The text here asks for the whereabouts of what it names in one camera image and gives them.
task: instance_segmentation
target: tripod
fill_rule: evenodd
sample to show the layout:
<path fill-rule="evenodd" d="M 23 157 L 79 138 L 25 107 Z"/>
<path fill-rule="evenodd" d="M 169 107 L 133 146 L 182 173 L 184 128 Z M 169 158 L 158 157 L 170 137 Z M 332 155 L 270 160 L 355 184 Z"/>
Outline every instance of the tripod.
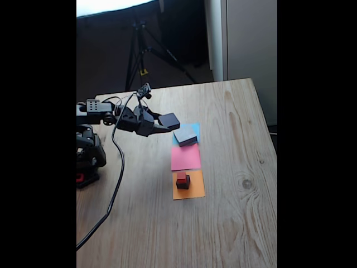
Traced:
<path fill-rule="evenodd" d="M 166 52 L 164 54 L 160 53 L 159 51 L 153 49 L 150 46 L 147 46 L 145 43 L 143 31 L 146 31 L 154 40 L 157 42 L 160 47 Z M 132 61 L 134 57 L 134 46 L 135 46 L 135 41 L 136 38 L 138 39 L 138 46 L 139 46 L 139 53 L 138 55 L 135 56 L 134 60 L 134 65 L 132 68 Z M 129 63 L 128 63 L 128 70 L 127 70 L 127 78 L 126 78 L 126 83 L 125 83 L 125 91 L 129 91 L 130 87 L 132 86 L 132 83 L 134 81 L 134 77 L 137 72 L 139 72 L 140 76 L 144 76 L 148 74 L 148 71 L 144 67 L 144 62 L 143 58 L 146 52 L 151 52 L 158 58 L 162 59 L 166 63 L 170 64 L 171 66 L 175 67 L 176 69 L 182 71 L 186 76 L 193 82 L 196 83 L 196 81 L 193 79 L 193 77 L 189 74 L 189 72 L 177 61 L 175 56 L 168 50 L 162 43 L 160 43 L 154 36 L 153 34 L 148 30 L 146 27 L 146 22 L 145 21 L 140 21 L 138 22 L 137 19 L 135 23 L 133 24 L 133 35 L 132 35 L 132 40 L 131 40 L 131 46 L 130 46 L 130 55 L 129 55 Z"/>

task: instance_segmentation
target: tripod leg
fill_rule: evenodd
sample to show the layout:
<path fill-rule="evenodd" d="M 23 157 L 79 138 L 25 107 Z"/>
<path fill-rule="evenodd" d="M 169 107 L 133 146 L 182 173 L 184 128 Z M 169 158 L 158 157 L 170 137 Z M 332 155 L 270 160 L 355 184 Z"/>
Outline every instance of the tripod leg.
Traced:
<path fill-rule="evenodd" d="M 137 58 L 136 58 L 136 62 L 134 64 L 134 68 L 133 68 L 132 75 L 131 75 L 131 78 L 130 78 L 130 81 L 129 81 L 129 84 L 128 84 L 128 88 L 125 89 L 126 92 L 130 90 L 130 87 L 133 84 L 135 75 L 136 75 L 137 72 L 139 72 L 139 63 L 142 61 L 142 58 L 143 58 L 142 54 L 139 54 L 137 56 Z"/>
<path fill-rule="evenodd" d="M 129 81 L 131 79 L 131 76 L 133 75 L 131 73 L 131 68 L 132 68 L 132 60 L 134 55 L 135 35 L 136 35 L 136 29 L 135 27 L 133 27 L 133 36 L 130 43 L 129 63 L 128 63 L 128 70 L 127 70 L 127 78 L 125 82 L 125 91 L 129 91 L 130 89 Z"/>
<path fill-rule="evenodd" d="M 185 74 L 186 74 L 186 76 L 193 82 L 193 83 L 197 83 L 194 79 L 193 79 L 193 77 L 189 74 L 189 72 L 177 61 L 177 59 L 176 59 L 176 57 L 171 53 L 171 51 L 170 50 L 168 50 L 161 42 L 159 42 L 156 38 L 155 38 L 155 36 L 148 30 L 148 28 L 147 27 L 144 27 L 144 29 L 147 31 L 147 33 L 155 40 L 155 42 L 157 42 L 159 45 L 160 45 L 160 47 L 163 49 L 163 50 L 165 50 L 168 54 L 169 54 L 169 56 L 175 61 L 175 63 L 176 63 L 176 66 L 175 67 L 177 67 L 178 69 L 180 69 L 181 71 L 183 71 Z"/>
<path fill-rule="evenodd" d="M 151 48 L 149 50 L 152 54 L 157 56 L 158 58 L 162 59 L 166 63 L 170 64 L 171 66 L 177 68 L 178 70 L 182 71 L 186 76 L 194 83 L 196 84 L 197 82 L 194 80 L 194 78 L 189 74 L 189 72 L 178 62 L 172 61 L 171 58 L 167 58 L 166 56 L 162 55 L 160 52 L 156 51 L 155 49 Z"/>

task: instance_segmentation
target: gray block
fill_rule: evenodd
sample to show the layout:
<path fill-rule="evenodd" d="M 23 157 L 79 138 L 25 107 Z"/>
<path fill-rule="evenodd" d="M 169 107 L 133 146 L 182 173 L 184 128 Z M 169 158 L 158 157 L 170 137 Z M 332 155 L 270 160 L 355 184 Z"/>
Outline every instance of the gray block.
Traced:
<path fill-rule="evenodd" d="M 174 130 L 178 145 L 180 147 L 190 145 L 197 142 L 197 135 L 191 126 L 180 127 L 178 130 Z"/>

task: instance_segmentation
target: wood knot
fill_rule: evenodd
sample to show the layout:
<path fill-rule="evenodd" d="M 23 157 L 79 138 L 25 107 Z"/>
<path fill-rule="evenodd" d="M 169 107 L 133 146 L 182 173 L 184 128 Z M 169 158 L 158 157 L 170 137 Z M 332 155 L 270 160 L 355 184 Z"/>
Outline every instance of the wood knot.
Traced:
<path fill-rule="evenodd" d="M 252 182 L 250 180 L 243 180 L 243 187 L 245 189 L 250 189 L 250 187 L 252 187 Z"/>

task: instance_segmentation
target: blue paper square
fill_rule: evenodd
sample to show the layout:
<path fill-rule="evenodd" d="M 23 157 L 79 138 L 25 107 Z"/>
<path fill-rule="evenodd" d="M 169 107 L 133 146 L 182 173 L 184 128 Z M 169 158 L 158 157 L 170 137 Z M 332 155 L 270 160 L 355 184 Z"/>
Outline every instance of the blue paper square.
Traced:
<path fill-rule="evenodd" d="M 195 124 L 180 124 L 180 127 L 185 127 L 185 126 L 191 126 L 193 128 L 193 130 L 195 131 L 196 135 L 197 135 L 197 142 L 200 142 L 200 124 L 199 123 L 195 123 Z M 172 144 L 173 145 L 179 145 L 179 142 L 177 141 L 176 137 L 174 134 L 172 134 Z"/>

